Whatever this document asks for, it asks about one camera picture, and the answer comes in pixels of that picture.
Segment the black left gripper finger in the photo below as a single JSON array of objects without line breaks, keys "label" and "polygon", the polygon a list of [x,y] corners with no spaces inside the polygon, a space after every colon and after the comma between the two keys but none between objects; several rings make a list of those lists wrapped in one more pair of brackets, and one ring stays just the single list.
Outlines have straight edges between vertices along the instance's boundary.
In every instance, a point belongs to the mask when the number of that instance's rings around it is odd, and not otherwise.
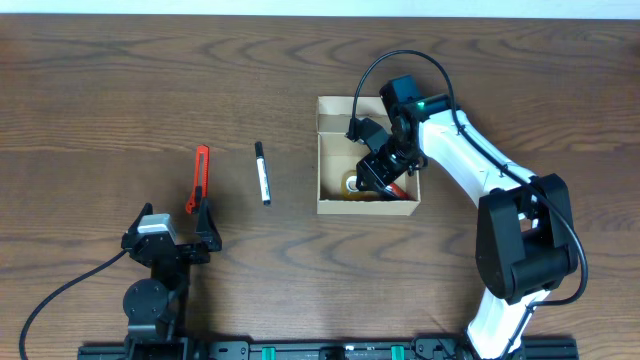
[{"label": "black left gripper finger", "polygon": [[211,207],[208,198],[203,198],[198,210],[198,220],[195,233],[200,237],[209,252],[218,252],[222,249],[222,239],[211,216]]},{"label": "black left gripper finger", "polygon": [[152,215],[152,214],[153,214],[153,206],[152,206],[151,203],[147,202],[143,206],[142,210],[140,211],[140,213],[138,214],[138,216],[136,217],[134,222],[128,228],[127,234],[128,235],[136,235],[138,233],[138,226],[141,223],[143,217],[147,216],[147,215]]}]

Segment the red black stapler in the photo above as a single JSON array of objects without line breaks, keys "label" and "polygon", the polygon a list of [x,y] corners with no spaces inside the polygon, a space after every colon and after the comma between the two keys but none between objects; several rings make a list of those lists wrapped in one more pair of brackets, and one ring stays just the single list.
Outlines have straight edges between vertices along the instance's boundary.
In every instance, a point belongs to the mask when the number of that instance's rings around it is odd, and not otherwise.
[{"label": "red black stapler", "polygon": [[391,183],[385,186],[378,193],[388,201],[411,201],[411,196],[400,188],[397,184]]}]

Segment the yellow tape roll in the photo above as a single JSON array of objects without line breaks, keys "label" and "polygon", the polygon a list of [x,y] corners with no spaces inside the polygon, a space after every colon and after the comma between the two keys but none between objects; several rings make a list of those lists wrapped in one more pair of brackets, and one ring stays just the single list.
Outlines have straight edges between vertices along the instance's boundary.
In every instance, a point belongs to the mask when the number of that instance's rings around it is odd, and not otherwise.
[{"label": "yellow tape roll", "polygon": [[360,191],[357,186],[357,171],[350,170],[343,175],[341,182],[341,192],[345,200],[348,201],[377,201],[380,196],[375,191]]}]

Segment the cardboard box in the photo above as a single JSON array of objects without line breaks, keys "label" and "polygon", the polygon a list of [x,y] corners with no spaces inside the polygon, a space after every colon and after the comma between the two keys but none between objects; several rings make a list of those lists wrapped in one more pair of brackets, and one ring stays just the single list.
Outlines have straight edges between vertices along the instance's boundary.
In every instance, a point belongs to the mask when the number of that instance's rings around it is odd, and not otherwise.
[{"label": "cardboard box", "polygon": [[400,176],[395,183],[406,200],[385,200],[375,192],[349,195],[346,180],[356,174],[356,164],[369,153],[365,145],[346,138],[353,98],[320,96],[317,99],[318,145],[317,213],[320,215],[400,215],[414,213],[421,203],[418,175]]}]

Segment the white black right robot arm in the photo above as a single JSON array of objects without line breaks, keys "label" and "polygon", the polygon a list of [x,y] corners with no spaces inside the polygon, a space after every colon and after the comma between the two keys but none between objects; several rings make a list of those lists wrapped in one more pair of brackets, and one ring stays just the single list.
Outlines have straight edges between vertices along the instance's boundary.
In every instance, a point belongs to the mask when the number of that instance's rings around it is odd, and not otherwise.
[{"label": "white black right robot arm", "polygon": [[347,138],[370,152],[356,167],[360,191],[387,194],[421,162],[438,163],[477,209],[476,266],[485,290],[464,336],[443,355],[457,359],[566,358],[571,345],[528,343],[524,329],[550,293],[575,271],[586,279],[584,249],[573,228],[569,191],[556,174],[535,175],[490,144],[447,95],[386,90],[385,130],[353,116]]}]

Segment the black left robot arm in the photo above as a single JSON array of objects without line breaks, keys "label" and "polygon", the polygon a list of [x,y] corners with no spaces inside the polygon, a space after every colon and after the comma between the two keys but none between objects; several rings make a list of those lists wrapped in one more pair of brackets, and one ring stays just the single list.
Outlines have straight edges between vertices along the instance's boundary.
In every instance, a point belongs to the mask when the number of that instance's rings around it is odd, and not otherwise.
[{"label": "black left robot arm", "polygon": [[190,268],[209,263],[210,254],[222,249],[207,198],[201,201],[196,215],[198,242],[176,243],[171,216],[155,214],[149,203],[124,233],[122,249],[150,269],[150,276],[131,285],[123,299],[131,338],[169,342],[184,324]]}]

